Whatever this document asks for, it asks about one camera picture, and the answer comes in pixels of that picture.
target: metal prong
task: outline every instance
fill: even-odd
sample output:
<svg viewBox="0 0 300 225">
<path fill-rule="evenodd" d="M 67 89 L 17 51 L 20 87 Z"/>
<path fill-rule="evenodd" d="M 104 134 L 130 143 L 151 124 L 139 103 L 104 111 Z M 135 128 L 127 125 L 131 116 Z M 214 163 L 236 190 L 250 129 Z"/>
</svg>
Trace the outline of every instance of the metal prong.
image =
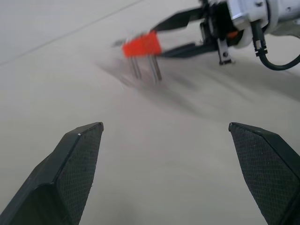
<svg viewBox="0 0 300 225">
<path fill-rule="evenodd" d="M 136 77 L 136 79 L 141 79 L 142 78 L 142 74 L 140 71 L 140 68 L 137 64 L 136 58 L 129 58 L 129 63 L 132 69 L 132 72 L 134 74 L 134 76 Z"/>
<path fill-rule="evenodd" d="M 159 66 L 158 66 L 158 62 L 157 59 L 154 55 L 149 55 L 148 56 L 148 61 L 153 73 L 153 79 L 154 79 L 154 83 L 157 83 L 158 81 L 162 80 L 162 76 L 159 70 Z"/>
<path fill-rule="evenodd" d="M 232 63 L 226 40 L 217 39 L 220 65 Z"/>
</svg>

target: textured gripper pad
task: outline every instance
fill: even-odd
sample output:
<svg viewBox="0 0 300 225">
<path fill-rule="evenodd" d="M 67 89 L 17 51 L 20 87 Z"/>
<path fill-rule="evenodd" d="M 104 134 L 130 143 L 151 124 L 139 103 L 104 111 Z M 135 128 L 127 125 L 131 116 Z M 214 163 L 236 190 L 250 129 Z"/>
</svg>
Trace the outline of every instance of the textured gripper pad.
<svg viewBox="0 0 300 225">
<path fill-rule="evenodd" d="M 260 135 L 231 125 L 246 184 L 269 225 L 278 225 L 299 191 L 298 177 Z"/>
<path fill-rule="evenodd" d="M 99 127 L 83 134 L 57 180 L 61 199 L 74 225 L 79 224 L 94 180 L 100 145 Z"/>
<path fill-rule="evenodd" d="M 102 123 L 66 133 L 0 215 L 0 225 L 77 225 L 96 169 Z"/>
</svg>

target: orange object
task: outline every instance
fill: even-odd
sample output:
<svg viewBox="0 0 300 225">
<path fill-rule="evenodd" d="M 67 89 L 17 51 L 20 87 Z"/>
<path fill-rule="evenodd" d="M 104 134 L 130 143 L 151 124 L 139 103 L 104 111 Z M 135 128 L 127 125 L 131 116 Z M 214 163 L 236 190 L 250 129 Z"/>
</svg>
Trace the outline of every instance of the orange object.
<svg viewBox="0 0 300 225">
<path fill-rule="evenodd" d="M 227 37 L 229 39 L 234 39 L 235 37 L 237 37 L 238 34 L 239 34 L 238 31 L 234 31 L 234 32 L 231 32 L 231 33 L 227 34 Z"/>
<path fill-rule="evenodd" d="M 125 43 L 122 49 L 126 58 L 159 55 L 162 52 L 155 31 Z"/>
</svg>

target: screw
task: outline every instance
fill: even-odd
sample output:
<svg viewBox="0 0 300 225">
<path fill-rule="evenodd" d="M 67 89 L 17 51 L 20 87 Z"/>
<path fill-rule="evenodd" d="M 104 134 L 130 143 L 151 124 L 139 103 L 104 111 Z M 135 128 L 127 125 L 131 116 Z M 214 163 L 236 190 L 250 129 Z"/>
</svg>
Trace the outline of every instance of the screw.
<svg viewBox="0 0 300 225">
<path fill-rule="evenodd" d="M 256 3 L 255 3 L 255 6 L 256 6 L 256 7 L 262 7 L 262 6 L 263 6 L 263 2 L 262 2 L 262 1 L 256 2 Z"/>
</svg>

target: metal bracket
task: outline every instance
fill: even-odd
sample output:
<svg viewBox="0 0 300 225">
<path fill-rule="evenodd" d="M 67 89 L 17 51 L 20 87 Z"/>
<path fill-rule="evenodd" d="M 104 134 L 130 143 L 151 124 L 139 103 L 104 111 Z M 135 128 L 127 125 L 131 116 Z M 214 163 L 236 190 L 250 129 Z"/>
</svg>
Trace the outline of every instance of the metal bracket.
<svg viewBox="0 0 300 225">
<path fill-rule="evenodd" d="M 232 63 L 232 59 L 229 55 L 229 49 L 226 40 L 217 39 L 218 53 L 220 58 L 220 65 Z"/>
</svg>

